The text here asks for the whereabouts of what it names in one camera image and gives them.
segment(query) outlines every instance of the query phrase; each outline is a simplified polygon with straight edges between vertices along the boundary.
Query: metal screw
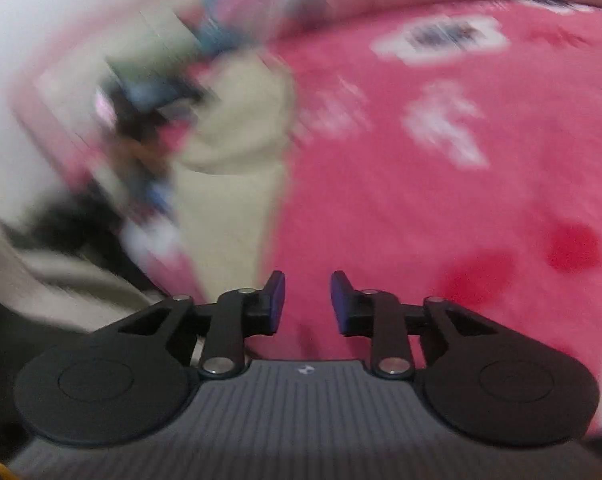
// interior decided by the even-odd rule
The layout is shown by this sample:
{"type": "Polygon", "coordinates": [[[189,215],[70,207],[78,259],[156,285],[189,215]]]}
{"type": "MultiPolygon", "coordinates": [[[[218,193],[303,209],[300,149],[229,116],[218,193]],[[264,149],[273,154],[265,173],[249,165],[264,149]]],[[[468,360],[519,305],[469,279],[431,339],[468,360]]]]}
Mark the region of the metal screw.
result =
{"type": "Polygon", "coordinates": [[[379,370],[390,375],[404,374],[412,365],[400,357],[386,357],[379,363],[379,370]]]}
{"type": "Polygon", "coordinates": [[[212,357],[203,363],[203,370],[214,375],[226,374],[234,370],[234,362],[227,357],[212,357]]]}

